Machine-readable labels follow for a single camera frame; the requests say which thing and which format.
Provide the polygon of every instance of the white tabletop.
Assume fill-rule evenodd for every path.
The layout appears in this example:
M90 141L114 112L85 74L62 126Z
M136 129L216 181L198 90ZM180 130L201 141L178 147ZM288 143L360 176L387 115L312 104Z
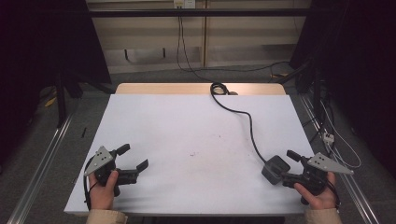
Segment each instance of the white tabletop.
M306 157L313 152L288 95L217 97L251 114L265 159L279 155L291 173L302 172L286 151ZM100 146L112 150L124 144L132 149L117 157L118 168L149 162L137 184L120 186L114 208L127 214L284 216L305 209L294 189L273 186L262 176L264 164L251 144L248 117L220 108L210 95L112 95L87 160ZM66 213L88 212L84 165Z

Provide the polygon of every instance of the white cable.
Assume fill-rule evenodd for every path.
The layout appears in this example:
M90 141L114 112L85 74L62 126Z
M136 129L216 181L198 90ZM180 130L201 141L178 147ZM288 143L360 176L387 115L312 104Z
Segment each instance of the white cable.
M330 124L332 125L332 120L330 119L330 116L329 116L329 114L327 113L326 107L324 106L324 104L323 104L322 101L320 101L320 103L321 103L321 105L323 106L323 109L324 109L324 112L326 113L327 119L329 120ZM352 167L352 168L359 168L359 167L361 167L361 158L359 157L358 153L356 153L356 151L353 149L353 147L343 138L343 136L341 136L341 134L340 134L339 132L337 132L337 130L335 129L334 125L332 125L332 128L333 128L334 131L337 133L337 135L349 146L349 148L350 148L350 149L353 151L353 153L356 155L356 157L357 157L358 160L359 160L359 165L357 165L357 166L356 166L356 165L350 165L350 164L348 164L347 162L345 162L343 159L341 159L341 157L339 157L339 156L332 150L332 148L331 148L330 145L328 144L330 151L334 154L334 156L335 156L336 158L338 158L340 161L342 161L343 163L345 163L347 166Z

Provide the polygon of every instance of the beige sleeve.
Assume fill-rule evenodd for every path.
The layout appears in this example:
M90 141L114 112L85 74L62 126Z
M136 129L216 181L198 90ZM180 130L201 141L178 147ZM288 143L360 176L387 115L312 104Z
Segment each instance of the beige sleeve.
M341 224L341 218L335 208L305 211L307 224Z
M121 212L91 209L87 224L125 224L127 219L128 217Z

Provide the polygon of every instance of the hand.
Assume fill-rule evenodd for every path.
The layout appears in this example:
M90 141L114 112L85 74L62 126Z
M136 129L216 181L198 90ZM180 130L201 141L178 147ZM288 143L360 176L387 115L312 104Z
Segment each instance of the hand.
M119 173L112 171L108 177L106 185L103 187L97 181L95 174L89 175L90 179L90 196L91 196L91 209L111 210L113 209L114 201L114 187L117 183Z
M335 185L335 175L332 172L327 173L327 179ZM335 195L332 191L326 187L326 189L319 194L318 196L314 196L309 192L303 185L295 183L294 188L309 202L311 209L319 210L319 209L329 209L334 208L336 199Z

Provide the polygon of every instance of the black horizontal bar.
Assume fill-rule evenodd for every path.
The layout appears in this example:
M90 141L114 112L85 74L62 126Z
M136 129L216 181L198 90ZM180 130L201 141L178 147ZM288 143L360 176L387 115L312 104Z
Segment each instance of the black horizontal bar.
M123 9L83 11L41 11L58 16L109 17L304 17L313 14L334 13L332 9L266 8L266 9Z

